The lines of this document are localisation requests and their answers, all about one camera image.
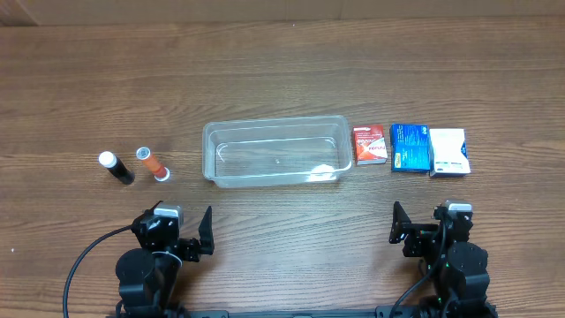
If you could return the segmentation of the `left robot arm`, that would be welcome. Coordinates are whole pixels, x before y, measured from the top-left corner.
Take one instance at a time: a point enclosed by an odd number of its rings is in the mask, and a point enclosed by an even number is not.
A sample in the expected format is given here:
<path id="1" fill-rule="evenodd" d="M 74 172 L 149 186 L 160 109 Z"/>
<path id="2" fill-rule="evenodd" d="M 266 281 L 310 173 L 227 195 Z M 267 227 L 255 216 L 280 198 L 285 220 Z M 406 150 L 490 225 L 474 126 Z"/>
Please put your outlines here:
<path id="1" fill-rule="evenodd" d="M 115 268 L 121 301 L 118 317 L 188 317 L 171 296 L 177 275 L 186 262 L 198 262 L 215 250 L 212 208 L 199 226 L 198 238 L 181 238 L 184 213 L 178 205 L 158 201 L 135 218 L 131 231 L 139 247 L 123 254 Z"/>

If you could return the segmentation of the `black tube white cap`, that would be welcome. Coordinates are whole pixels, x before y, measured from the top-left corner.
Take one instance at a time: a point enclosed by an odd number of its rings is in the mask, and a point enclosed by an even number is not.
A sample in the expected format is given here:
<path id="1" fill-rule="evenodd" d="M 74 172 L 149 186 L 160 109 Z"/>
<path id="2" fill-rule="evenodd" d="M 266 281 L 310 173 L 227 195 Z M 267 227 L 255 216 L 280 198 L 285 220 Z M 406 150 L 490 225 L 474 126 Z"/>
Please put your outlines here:
<path id="1" fill-rule="evenodd" d="M 98 156 L 98 162 L 123 184 L 130 185 L 133 183 L 134 174 L 113 153 L 109 151 L 101 152 Z"/>

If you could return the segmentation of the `clear plastic container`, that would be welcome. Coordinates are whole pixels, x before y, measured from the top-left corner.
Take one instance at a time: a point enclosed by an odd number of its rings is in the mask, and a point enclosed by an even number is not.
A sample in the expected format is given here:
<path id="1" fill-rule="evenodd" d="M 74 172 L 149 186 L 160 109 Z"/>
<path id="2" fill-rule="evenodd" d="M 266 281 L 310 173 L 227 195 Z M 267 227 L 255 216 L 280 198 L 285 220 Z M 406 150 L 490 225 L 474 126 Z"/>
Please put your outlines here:
<path id="1" fill-rule="evenodd" d="M 353 165 L 341 115 L 210 122 L 203 176 L 221 188 L 334 182 Z"/>

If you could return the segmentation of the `orange tube white cap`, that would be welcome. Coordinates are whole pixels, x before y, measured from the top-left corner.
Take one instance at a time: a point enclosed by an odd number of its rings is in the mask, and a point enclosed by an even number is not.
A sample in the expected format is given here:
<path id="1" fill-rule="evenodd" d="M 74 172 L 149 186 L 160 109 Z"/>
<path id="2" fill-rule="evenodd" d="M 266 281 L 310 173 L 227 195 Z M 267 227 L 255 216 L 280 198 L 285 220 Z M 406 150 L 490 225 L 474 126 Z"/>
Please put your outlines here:
<path id="1" fill-rule="evenodd" d="M 155 157 L 150 148 L 138 148 L 136 150 L 136 157 L 151 171 L 157 181 L 164 182 L 170 178 L 170 170 Z"/>

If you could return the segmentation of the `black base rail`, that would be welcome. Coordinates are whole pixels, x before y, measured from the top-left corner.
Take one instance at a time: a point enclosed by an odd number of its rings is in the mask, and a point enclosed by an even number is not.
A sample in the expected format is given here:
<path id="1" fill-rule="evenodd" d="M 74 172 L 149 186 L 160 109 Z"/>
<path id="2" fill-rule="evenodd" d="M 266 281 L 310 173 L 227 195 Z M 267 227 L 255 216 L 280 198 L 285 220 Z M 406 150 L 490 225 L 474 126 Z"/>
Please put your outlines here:
<path id="1" fill-rule="evenodd" d="M 313 311 L 263 311 L 231 313 L 226 310 L 188 311 L 186 318 L 389 318 L 392 306 L 375 309 L 340 309 Z"/>

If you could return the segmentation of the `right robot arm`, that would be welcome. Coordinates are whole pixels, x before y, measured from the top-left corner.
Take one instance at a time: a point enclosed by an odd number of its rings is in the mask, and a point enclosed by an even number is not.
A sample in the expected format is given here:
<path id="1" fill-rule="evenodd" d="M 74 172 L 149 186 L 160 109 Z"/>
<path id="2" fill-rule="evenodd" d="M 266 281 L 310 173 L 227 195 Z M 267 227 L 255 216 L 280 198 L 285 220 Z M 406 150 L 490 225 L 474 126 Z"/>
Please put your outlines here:
<path id="1" fill-rule="evenodd" d="M 433 210 L 438 223 L 414 223 L 400 202 L 393 205 L 388 241 L 404 243 L 405 257 L 419 258 L 422 277 L 392 305 L 384 317 L 496 317 L 487 301 L 490 284 L 487 250 L 469 241 L 472 205 L 446 200 Z"/>

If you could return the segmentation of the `white medicine box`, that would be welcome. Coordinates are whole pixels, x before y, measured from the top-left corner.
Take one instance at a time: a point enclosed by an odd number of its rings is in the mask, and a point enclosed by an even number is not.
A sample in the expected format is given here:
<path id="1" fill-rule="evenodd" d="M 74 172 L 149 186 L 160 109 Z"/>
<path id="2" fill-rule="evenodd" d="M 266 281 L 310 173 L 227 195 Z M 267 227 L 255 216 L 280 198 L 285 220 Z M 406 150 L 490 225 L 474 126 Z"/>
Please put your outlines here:
<path id="1" fill-rule="evenodd" d="M 461 177 L 471 173 L 463 128 L 433 128 L 429 130 L 429 175 Z"/>

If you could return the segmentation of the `red medicine box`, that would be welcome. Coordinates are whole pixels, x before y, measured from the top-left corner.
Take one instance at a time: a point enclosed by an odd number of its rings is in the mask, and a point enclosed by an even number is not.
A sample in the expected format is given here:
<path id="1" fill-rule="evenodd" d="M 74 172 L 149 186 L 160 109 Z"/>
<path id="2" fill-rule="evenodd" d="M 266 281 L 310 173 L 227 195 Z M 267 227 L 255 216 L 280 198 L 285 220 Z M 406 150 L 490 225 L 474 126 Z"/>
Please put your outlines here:
<path id="1" fill-rule="evenodd" d="M 382 164 L 388 159 L 388 151 L 382 125 L 358 125 L 352 131 L 357 165 Z"/>

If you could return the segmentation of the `blue medicine box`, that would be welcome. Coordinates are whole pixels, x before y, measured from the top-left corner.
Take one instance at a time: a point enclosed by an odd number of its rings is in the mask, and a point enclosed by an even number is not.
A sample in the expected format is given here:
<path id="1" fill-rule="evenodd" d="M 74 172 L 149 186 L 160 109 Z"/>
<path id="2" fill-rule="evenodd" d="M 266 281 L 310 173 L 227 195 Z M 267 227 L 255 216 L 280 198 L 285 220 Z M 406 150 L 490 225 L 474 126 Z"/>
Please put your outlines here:
<path id="1" fill-rule="evenodd" d="M 389 134 L 392 171 L 427 173 L 431 169 L 427 125 L 392 124 Z"/>

